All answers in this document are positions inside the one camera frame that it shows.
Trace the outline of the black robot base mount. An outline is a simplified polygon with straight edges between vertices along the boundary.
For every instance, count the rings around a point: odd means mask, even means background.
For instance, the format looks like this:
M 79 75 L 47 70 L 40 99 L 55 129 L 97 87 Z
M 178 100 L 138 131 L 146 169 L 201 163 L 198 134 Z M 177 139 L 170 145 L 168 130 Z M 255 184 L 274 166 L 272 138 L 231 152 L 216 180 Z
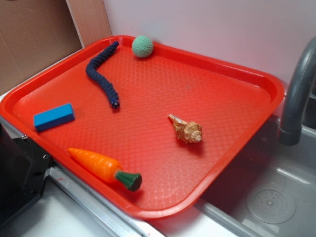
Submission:
M 43 195 L 51 155 L 31 138 L 11 138 L 0 126 L 0 227 Z

